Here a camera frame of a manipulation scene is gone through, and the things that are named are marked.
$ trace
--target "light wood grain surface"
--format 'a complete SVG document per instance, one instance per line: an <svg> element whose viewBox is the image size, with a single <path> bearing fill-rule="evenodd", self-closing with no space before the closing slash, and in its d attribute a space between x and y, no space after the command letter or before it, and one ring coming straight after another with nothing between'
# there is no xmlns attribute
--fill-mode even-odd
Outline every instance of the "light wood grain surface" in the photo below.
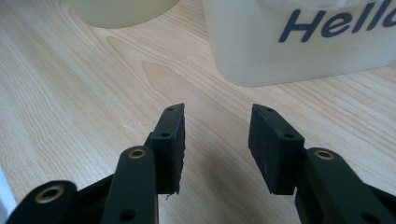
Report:
<svg viewBox="0 0 396 224"><path fill-rule="evenodd" d="M114 30L86 25L67 0L0 1L0 162L18 202L50 180L81 189L112 174L178 103L185 166L180 195L159 197L160 223L299 223L293 197L268 193L248 150L253 103L396 194L395 64L243 88L217 71L200 0Z"/></svg>

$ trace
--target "blue lettering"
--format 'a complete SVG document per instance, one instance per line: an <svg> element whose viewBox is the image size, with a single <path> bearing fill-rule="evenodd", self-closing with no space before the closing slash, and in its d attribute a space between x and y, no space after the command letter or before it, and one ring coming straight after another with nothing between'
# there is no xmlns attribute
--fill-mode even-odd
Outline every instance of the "blue lettering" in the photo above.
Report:
<svg viewBox="0 0 396 224"><path fill-rule="evenodd" d="M323 16L326 14L326 11L320 11L318 13L318 15L314 18L312 23L310 23L310 24L309 23L308 24L296 24L297 19L300 16L300 13L301 13L301 10L299 10L299 9L293 11L293 13L291 14L291 17L288 21L288 24L286 25L286 28L283 31L282 36L279 38L280 43L283 43L288 39L291 31L306 31L301 42L308 41L309 38L311 37L311 35L317 29L320 21L323 19Z"/></svg>
<svg viewBox="0 0 396 224"><path fill-rule="evenodd" d="M384 27L390 27L396 25L396 20L393 20L395 15L396 15L396 8L393 9L393 11L391 11L389 15L384 19L382 25Z"/></svg>
<svg viewBox="0 0 396 224"><path fill-rule="evenodd" d="M367 20L367 17L369 16L370 12L373 10L374 5L375 3L367 4L363 12L361 13L361 16L359 17L358 22L356 22L355 28L353 28L352 30L352 34L357 33L361 29L364 22Z"/></svg>
<svg viewBox="0 0 396 224"><path fill-rule="evenodd" d="M385 0L384 3L382 3L381 7L379 8L379 10L376 12L375 16L373 17L372 22L367 27L367 31L371 31L371 30L373 30L376 27L376 25L378 24L379 20L384 15L385 10L387 10L387 8L388 8L388 6L389 6L391 1L392 0Z"/></svg>
<svg viewBox="0 0 396 224"><path fill-rule="evenodd" d="M333 37L336 35L340 35L341 33L345 32L349 29L350 25L348 23L352 22L352 15L349 13L340 13L336 16L333 16L331 19L326 21L323 25L321 34L323 37Z"/></svg>

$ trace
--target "translucent plastic tub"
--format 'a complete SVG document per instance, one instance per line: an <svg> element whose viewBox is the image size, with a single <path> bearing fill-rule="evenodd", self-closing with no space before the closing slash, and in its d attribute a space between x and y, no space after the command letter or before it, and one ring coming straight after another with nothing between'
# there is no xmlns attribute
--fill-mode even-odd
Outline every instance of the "translucent plastic tub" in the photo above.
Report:
<svg viewBox="0 0 396 224"><path fill-rule="evenodd" d="M253 87L352 73L396 60L396 1L338 7L310 7L299 0L204 0L221 75Z"/></svg>

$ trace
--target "metal rivet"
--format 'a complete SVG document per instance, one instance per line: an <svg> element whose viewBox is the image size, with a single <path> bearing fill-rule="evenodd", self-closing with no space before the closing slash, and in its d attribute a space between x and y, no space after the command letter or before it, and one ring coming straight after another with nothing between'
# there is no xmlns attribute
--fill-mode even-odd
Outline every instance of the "metal rivet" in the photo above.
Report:
<svg viewBox="0 0 396 224"><path fill-rule="evenodd" d="M318 151L315 151L315 155L323 160L326 160L326 161L334 160L334 155L328 151L318 150Z"/></svg>
<svg viewBox="0 0 396 224"><path fill-rule="evenodd" d="M50 203L64 194L64 186L54 185L41 190L36 196L37 203Z"/></svg>
<svg viewBox="0 0 396 224"><path fill-rule="evenodd" d="M144 149L135 149L129 153L129 158L131 159L140 159L146 156L146 151Z"/></svg>

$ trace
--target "white plastic container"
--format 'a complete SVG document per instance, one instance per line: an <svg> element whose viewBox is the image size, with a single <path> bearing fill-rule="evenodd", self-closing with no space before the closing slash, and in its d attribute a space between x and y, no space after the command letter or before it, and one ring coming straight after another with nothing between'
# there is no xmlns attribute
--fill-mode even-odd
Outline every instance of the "white plastic container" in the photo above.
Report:
<svg viewBox="0 0 396 224"><path fill-rule="evenodd" d="M204 0L221 75L233 84L253 87L396 61L396 0L327 11L298 1Z"/></svg>
<svg viewBox="0 0 396 224"><path fill-rule="evenodd" d="M121 28L151 20L178 0L70 0L71 7L89 25Z"/></svg>

